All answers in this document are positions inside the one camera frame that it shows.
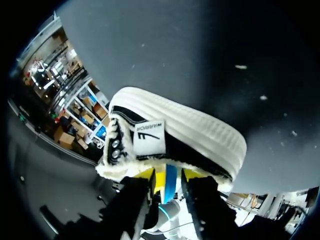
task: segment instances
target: white rubber sole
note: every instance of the white rubber sole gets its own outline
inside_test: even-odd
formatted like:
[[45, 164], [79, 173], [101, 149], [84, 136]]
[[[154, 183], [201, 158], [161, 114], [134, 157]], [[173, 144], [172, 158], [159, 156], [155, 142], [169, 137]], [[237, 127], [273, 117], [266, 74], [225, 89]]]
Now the white rubber sole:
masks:
[[224, 168], [234, 180], [243, 165], [247, 144], [232, 126], [191, 107], [136, 87], [112, 98], [109, 111], [120, 106], [148, 121], [165, 120], [165, 131]]

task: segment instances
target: ceiling light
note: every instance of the ceiling light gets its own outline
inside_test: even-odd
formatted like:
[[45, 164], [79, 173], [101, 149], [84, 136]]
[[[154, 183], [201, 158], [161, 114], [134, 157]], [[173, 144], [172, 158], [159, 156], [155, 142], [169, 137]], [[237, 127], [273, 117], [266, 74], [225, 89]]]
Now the ceiling light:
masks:
[[58, 103], [58, 105], [61, 107], [62, 104], [64, 104], [65, 100], [66, 100], [65, 98], [62, 98], [62, 99], [60, 100], [60, 102]]
[[46, 85], [43, 86], [43, 89], [47, 89], [48, 87], [50, 87], [53, 83], [55, 82], [55, 80], [51, 80], [50, 82], [48, 82]]
[[53, 72], [54, 75], [58, 75], [58, 71], [57, 71], [54, 67], [51, 68], [51, 70], [52, 70], [52, 72]]
[[35, 83], [37, 82], [37, 80], [35, 79], [34, 76], [31, 76], [32, 81], [34, 81]]

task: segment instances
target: cable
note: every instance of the cable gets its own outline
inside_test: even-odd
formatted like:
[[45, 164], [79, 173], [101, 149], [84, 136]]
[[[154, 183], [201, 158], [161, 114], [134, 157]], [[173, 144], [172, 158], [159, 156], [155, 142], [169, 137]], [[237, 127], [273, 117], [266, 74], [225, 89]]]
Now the cable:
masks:
[[156, 232], [152, 232], [152, 231], [145, 230], [145, 232], [148, 233], [148, 234], [151, 234], [151, 235], [161, 235], [161, 234], [169, 233], [169, 232], [171, 232], [171, 231], [173, 231], [173, 230], [176, 230], [176, 229], [181, 228], [181, 227], [183, 227], [183, 226], [185, 226], [185, 225], [188, 225], [188, 224], [193, 224], [193, 222], [191, 221], [191, 222], [182, 224], [182, 225], [180, 225], [180, 226], [176, 226], [176, 227], [171, 228], [171, 229], [169, 229], [169, 230], [167, 230], [167, 231], [156, 231]]

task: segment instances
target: metal shelving rack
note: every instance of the metal shelving rack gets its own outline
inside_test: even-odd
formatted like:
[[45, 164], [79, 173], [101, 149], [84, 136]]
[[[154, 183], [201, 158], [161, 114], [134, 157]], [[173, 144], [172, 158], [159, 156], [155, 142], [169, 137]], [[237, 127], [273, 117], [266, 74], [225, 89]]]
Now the metal shelving rack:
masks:
[[[85, 83], [75, 92], [75, 94], [70, 98], [70, 100], [65, 104], [64, 109], [65, 112], [70, 115], [78, 124], [80, 124], [81, 126], [83, 126], [85, 129], [87, 129], [87, 131], [90, 133], [89, 135], [89, 139], [92, 140], [93, 138], [96, 138], [98, 140], [100, 140], [101, 142], [105, 142], [105, 140], [103, 140], [102, 138], [98, 137], [96, 134], [99, 131], [99, 129], [104, 126], [102, 124], [102, 122], [108, 117], [108, 110], [106, 108], [106, 106], [99, 101], [99, 99], [97, 98], [97, 96], [94, 94], [94, 92], [90, 89], [89, 87], [89, 83], [91, 83], [93, 79], [90, 77], [87, 81], [85, 81]], [[83, 90], [83, 89], [87, 89], [87, 91], [95, 98], [95, 100], [97, 101], [98, 104], [100, 104], [100, 106], [106, 111], [107, 115], [100, 120], [92, 111], [91, 109], [89, 109], [87, 106], [85, 106], [82, 101], [78, 98], [78, 94]], [[99, 124], [98, 126], [96, 126], [96, 128], [94, 130], [90, 129], [87, 125], [85, 125], [79, 118], [77, 118], [70, 110], [68, 110], [68, 107], [70, 106], [70, 104], [72, 104], [73, 102], [76, 102], [77, 104], [79, 104], [83, 109], [85, 109], [85, 111], [90, 114], [94, 120], [96, 120]]]

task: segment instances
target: gray floor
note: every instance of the gray floor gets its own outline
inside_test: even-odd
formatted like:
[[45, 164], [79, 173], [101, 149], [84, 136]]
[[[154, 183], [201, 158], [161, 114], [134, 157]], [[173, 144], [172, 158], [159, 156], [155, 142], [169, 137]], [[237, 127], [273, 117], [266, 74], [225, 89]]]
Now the gray floor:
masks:
[[279, 9], [254, 0], [70, 0], [57, 14], [107, 98], [139, 87], [239, 130], [248, 150], [235, 192], [320, 184], [319, 68]]
[[40, 215], [43, 205], [63, 224], [76, 221], [79, 214], [99, 221], [99, 210], [105, 205], [97, 196], [108, 203], [115, 191], [112, 183], [97, 175], [94, 166], [37, 138], [12, 112], [8, 113], [8, 136], [8, 158], [18, 193], [48, 239], [55, 233]]

